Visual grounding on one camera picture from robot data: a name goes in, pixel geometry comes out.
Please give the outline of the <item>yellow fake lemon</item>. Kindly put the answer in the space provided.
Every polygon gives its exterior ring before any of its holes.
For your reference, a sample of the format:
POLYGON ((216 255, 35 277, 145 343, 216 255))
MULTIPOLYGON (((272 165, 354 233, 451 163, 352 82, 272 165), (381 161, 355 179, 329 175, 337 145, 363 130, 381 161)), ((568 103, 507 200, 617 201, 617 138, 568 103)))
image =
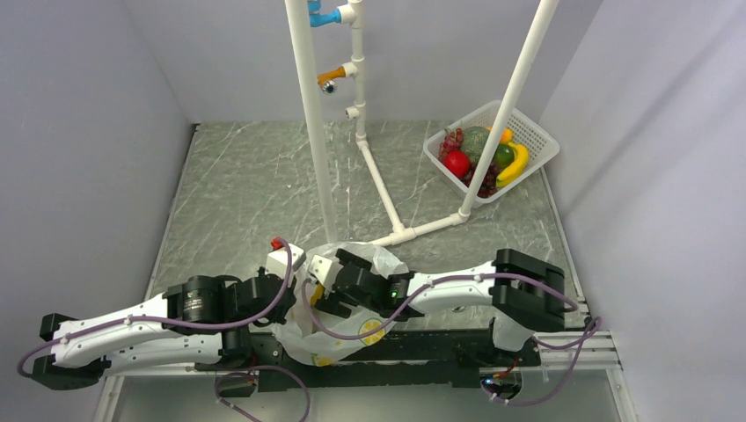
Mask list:
POLYGON ((314 288, 314 291, 311 295, 311 298, 309 299, 309 304, 314 307, 319 299, 322 299, 324 296, 325 289, 322 285, 316 285, 314 288))

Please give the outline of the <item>white printed plastic bag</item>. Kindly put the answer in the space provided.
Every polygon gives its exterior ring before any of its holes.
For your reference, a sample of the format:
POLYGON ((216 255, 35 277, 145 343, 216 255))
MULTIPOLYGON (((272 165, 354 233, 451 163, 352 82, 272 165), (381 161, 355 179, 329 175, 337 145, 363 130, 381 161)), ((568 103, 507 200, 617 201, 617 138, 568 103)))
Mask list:
POLYGON ((316 284, 311 283, 308 287, 301 288, 301 283, 310 277, 311 260, 315 256, 319 255, 323 258, 335 260, 335 254, 339 249, 351 252, 371 262, 372 270, 376 275, 399 275, 408 271, 406 264, 379 245, 337 242, 309 249, 306 252, 305 262, 296 273, 297 284, 294 288, 296 304, 291 307, 286 315, 285 324, 271 324, 269 326, 270 332, 281 343, 286 354, 292 360, 304 365, 313 367, 332 365, 353 353, 373 346, 384 338, 395 325, 395 323, 390 323, 380 329, 379 326, 384 318, 363 307, 352 309, 351 316, 348 318, 333 316, 317 309, 313 310, 313 315, 328 330, 343 336, 359 336, 376 330, 375 333, 370 333, 365 338, 354 340, 335 338, 313 324, 309 313, 303 306, 301 293, 305 292, 310 300, 315 300, 314 288, 316 284))

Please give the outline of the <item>yellow fake bananas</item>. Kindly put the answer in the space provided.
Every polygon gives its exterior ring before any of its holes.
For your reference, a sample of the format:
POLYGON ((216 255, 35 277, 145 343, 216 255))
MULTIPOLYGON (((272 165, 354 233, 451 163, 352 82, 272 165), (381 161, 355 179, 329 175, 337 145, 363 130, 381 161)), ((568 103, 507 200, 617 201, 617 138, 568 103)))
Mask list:
POLYGON ((508 186, 521 176, 530 160, 530 152, 525 146, 513 142, 508 143, 508 146, 514 152, 514 160, 497 176, 496 187, 499 189, 508 186))

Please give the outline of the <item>red fake grapes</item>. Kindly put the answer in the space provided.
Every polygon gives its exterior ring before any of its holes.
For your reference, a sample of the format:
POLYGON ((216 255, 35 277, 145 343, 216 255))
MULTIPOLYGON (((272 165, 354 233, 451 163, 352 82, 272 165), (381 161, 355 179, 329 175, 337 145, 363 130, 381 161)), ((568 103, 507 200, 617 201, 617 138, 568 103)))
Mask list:
POLYGON ((456 150, 460 150, 463 143, 463 130, 458 127, 454 131, 448 132, 439 146, 438 159, 443 162, 446 156, 456 150))

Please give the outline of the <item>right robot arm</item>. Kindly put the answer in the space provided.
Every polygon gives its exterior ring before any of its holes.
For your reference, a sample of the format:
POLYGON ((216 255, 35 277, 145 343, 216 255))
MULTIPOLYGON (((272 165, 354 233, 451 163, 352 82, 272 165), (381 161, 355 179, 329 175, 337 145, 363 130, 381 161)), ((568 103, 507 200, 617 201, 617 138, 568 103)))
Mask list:
POLYGON ((555 265, 513 249, 501 249, 481 265, 446 273, 383 276, 370 261, 338 250, 335 258, 316 256, 311 278, 323 289, 317 307, 349 317, 362 307, 383 324, 406 322, 458 307, 491 307, 496 315, 485 341, 487 358, 505 365, 536 332, 565 328, 565 315, 578 309, 564 293, 565 274, 555 265))

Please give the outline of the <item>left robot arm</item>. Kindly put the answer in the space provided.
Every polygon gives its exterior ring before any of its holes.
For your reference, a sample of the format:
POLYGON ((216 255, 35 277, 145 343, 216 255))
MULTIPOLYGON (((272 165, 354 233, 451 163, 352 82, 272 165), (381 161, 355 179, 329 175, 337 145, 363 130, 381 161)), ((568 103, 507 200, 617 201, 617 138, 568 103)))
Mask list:
POLYGON ((265 270, 241 280, 197 275, 128 309, 88 320, 43 317, 48 354, 18 372, 51 390, 73 390, 102 377, 163 365, 193 363, 240 369, 253 362, 250 327, 282 323, 295 302, 293 274, 265 270))

